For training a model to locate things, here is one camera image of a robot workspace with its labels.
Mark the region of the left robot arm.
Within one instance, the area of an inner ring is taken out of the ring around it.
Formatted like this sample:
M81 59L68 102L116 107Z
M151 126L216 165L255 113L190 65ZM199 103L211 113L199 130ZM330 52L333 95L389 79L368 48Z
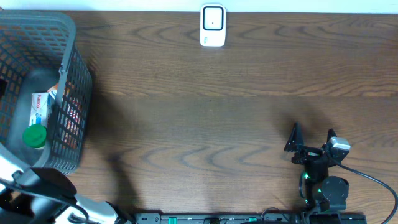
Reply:
M31 167L1 146L1 223L135 223L109 202L77 194L54 168Z

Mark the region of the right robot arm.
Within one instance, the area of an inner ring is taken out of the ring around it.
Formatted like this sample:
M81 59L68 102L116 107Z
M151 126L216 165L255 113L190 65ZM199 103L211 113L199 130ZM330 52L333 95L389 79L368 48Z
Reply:
M338 137L333 129L328 130L326 142L321 147L306 146L300 125L293 125L284 151L294 153L292 163L304 166L299 194L310 210L323 213L346 208L349 183L341 177L330 176L329 168L340 163L350 149L348 140Z

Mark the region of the white medicine box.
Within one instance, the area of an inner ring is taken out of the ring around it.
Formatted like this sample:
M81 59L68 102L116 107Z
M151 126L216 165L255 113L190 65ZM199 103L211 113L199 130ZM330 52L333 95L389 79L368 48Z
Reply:
M52 114L54 101L55 100L50 93L33 93L29 125L32 126L34 124L40 124L47 128L50 121L50 115Z

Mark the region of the red chocolate bar wrapper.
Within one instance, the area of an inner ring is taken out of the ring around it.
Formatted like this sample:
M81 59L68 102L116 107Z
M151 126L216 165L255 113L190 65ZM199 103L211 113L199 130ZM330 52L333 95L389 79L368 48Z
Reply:
M81 123L81 104L79 98L73 93L74 91L74 84L67 82L63 94L70 101L63 104L67 115L63 117L65 129L62 131L62 141L72 149L77 149Z

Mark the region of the green lid jar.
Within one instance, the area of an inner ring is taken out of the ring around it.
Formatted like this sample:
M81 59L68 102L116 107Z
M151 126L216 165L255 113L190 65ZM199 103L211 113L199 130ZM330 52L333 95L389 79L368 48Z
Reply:
M43 148L47 138L47 128L41 124L29 126L22 134L22 141L25 145L36 149Z

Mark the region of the orange tissue packet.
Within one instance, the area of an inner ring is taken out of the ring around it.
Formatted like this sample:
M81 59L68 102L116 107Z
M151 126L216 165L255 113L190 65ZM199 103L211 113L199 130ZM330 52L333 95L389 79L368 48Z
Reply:
M53 98L56 99L58 91L58 83L47 90L47 93Z

